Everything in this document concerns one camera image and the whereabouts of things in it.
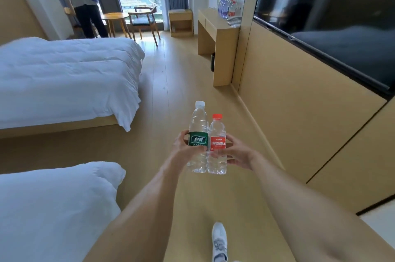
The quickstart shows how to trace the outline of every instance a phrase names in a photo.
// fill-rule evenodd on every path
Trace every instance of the dark chair cushion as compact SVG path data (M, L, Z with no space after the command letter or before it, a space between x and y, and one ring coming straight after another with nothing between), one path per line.
M154 18L151 15L149 16L149 20L150 20L151 23L154 23ZM143 15L139 15L138 18L135 18L131 22L132 22L133 25L136 25L136 26L143 26L143 25L149 26L148 18L146 16L143 16Z

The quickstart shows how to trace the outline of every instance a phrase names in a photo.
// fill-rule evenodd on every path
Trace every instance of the round table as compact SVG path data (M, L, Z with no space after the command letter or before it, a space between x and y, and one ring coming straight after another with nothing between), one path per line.
M110 12L108 14L103 14L101 16L102 20L106 20L110 37L111 37L111 25L112 25L113 37L115 37L114 21L119 20L119 22L121 23L122 31L125 34L125 37L126 38L128 37L126 35L126 30L127 30L128 34L129 34L129 38L131 38L128 26L126 25L126 22L125 22L125 18L127 18L127 17L129 17L129 14L127 14L126 12Z

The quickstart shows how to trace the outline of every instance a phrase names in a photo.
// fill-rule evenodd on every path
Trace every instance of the bottle cap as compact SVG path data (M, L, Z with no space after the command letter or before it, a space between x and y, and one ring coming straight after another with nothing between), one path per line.
M205 105L204 101L196 101L195 108L204 107L204 105Z

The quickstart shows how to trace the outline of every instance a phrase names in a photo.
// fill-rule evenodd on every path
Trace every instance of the bottle with red label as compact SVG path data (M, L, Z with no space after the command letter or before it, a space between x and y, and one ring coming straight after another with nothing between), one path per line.
M209 148L210 152L226 148L226 130L222 123L221 114L213 114L213 122L209 129ZM226 156L214 158L208 157L207 170L211 174L226 174Z

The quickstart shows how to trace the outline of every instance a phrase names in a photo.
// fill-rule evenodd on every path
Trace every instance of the foot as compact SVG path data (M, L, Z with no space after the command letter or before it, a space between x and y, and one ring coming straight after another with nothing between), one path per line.
M228 260L227 247L228 239L222 223L215 223L211 232L213 239L213 259L212 262L223 262Z

